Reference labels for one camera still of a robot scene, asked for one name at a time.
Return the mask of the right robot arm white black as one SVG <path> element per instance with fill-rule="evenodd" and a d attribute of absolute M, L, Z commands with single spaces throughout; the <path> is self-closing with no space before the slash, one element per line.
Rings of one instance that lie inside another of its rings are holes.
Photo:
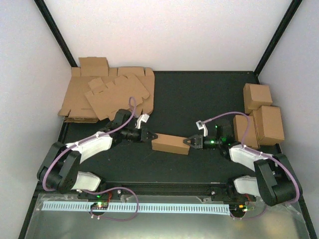
<path fill-rule="evenodd" d="M 228 122 L 216 124 L 212 136 L 209 136 L 206 125 L 201 121 L 196 125 L 203 133 L 184 139 L 184 144 L 195 149 L 219 149 L 223 157 L 255 173 L 253 177 L 240 176 L 233 179 L 233 184 L 226 189 L 229 199 L 237 201 L 244 194 L 249 194 L 260 197 L 266 205 L 272 207 L 286 202 L 294 203 L 300 198 L 302 188 L 284 154 L 254 152 L 241 145 L 236 141 Z"/>

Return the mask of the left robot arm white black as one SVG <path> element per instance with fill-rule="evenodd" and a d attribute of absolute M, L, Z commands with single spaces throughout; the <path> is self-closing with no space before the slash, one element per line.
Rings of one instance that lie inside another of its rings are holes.
<path fill-rule="evenodd" d="M 158 137 L 145 124 L 148 114 L 138 118 L 129 110 L 118 110 L 115 118 L 106 126 L 80 141 L 63 144 L 56 142 L 50 147 L 38 172 L 37 179 L 46 191 L 67 193 L 71 190 L 89 191 L 96 199 L 103 198 L 107 186 L 101 177 L 80 171 L 80 164 L 92 156 L 107 151 L 122 141 L 147 142 Z"/>

